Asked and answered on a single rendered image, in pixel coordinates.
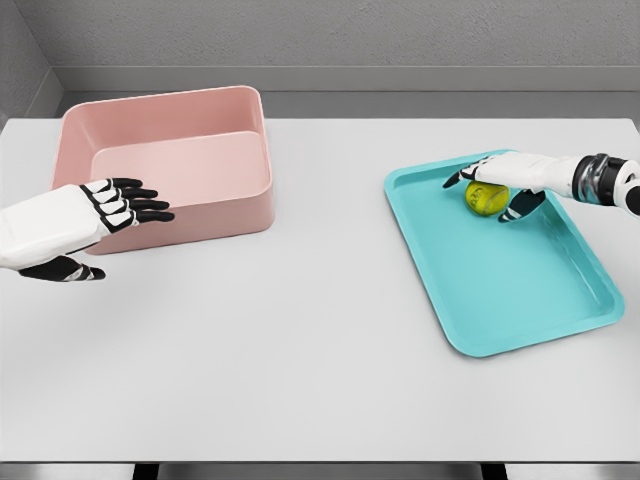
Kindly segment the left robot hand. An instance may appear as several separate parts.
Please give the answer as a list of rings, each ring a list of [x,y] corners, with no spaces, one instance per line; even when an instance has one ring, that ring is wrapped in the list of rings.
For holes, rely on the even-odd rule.
[[[171,222],[169,204],[131,178],[68,184],[0,210],[0,268],[50,282],[103,280],[71,255],[149,222]]]

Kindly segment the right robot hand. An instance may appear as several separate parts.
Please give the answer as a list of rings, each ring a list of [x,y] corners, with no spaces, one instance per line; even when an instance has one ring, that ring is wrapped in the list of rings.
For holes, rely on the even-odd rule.
[[[514,222],[530,215],[546,200],[546,191],[572,196],[572,182],[580,158],[576,156],[549,157],[508,151],[486,156],[454,173],[443,185],[445,189],[461,180],[505,185],[517,189],[509,206],[498,221]]]

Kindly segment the yellow-green tennis ball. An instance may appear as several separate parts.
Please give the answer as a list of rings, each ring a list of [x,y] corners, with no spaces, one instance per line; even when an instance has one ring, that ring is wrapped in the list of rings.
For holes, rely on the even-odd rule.
[[[480,216],[501,213],[508,205],[509,199],[510,190],[504,185],[472,181],[465,190],[465,201],[468,207]]]

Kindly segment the blue plastic tray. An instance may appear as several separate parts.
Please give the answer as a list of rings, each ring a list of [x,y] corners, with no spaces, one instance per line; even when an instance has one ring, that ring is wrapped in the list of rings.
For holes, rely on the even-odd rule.
[[[549,194],[523,220],[469,209],[445,181],[482,154],[397,169],[384,190],[449,343],[486,357],[613,324],[622,294]]]

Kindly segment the pink plastic basket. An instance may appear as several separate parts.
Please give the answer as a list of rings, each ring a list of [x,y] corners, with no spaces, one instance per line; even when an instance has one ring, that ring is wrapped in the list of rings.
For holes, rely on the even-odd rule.
[[[134,178],[175,218],[110,235],[93,255],[261,232],[275,217],[259,92],[230,86],[87,102],[62,117],[51,186]]]

